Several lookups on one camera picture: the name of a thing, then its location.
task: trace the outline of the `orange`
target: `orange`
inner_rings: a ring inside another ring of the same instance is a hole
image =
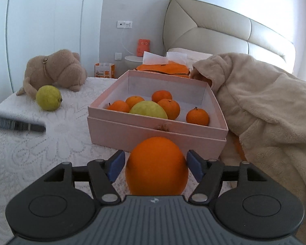
[[[126,182],[133,195],[180,195],[187,181],[188,168],[182,152],[164,137],[138,144],[126,164]]]
[[[195,107],[187,113],[186,122],[207,126],[210,118],[205,110]]]
[[[126,99],[126,103],[128,104],[130,109],[141,101],[144,101],[144,99],[140,96],[132,96]]]
[[[158,103],[160,100],[163,99],[172,99],[172,95],[169,91],[166,90],[159,90],[153,93],[152,95],[152,101]]]
[[[180,106],[175,100],[163,99],[158,104],[164,109],[169,120],[175,120],[180,114]]]
[[[108,110],[126,112],[126,113],[128,113],[131,110],[129,108],[129,105],[122,100],[117,100],[117,101],[113,102],[112,104],[109,103],[109,107],[107,107],[107,109]]]

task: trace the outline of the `orange bag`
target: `orange bag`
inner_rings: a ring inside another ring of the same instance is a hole
[[[189,78],[189,73],[190,73],[186,65],[178,64],[172,61],[169,61],[168,64],[153,64],[153,65],[142,64],[138,66],[135,70],[175,75],[175,76],[181,76],[181,77],[186,77],[186,78]]]

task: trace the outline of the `open gift box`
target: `open gift box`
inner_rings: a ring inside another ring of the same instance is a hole
[[[137,95],[151,100],[155,91],[167,90],[180,105],[176,120],[107,110],[109,103]],[[209,126],[186,123],[186,114],[198,107],[210,117]],[[170,139],[186,155],[193,149],[205,159],[217,159],[225,146],[228,127],[219,104],[206,82],[178,76],[129,70],[88,107],[93,144],[132,151],[145,139]]]

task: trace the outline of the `upholstered headboard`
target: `upholstered headboard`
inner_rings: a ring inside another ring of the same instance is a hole
[[[289,73],[295,47],[272,29],[231,10],[197,0],[170,0],[163,27],[167,50],[246,53]]]

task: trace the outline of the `stuffed animal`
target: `stuffed animal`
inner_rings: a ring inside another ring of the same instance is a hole
[[[80,64],[80,56],[70,50],[58,50],[49,56],[36,56],[26,65],[23,87],[16,93],[26,93],[33,100],[40,87],[58,83],[61,87],[78,92],[87,78]]]

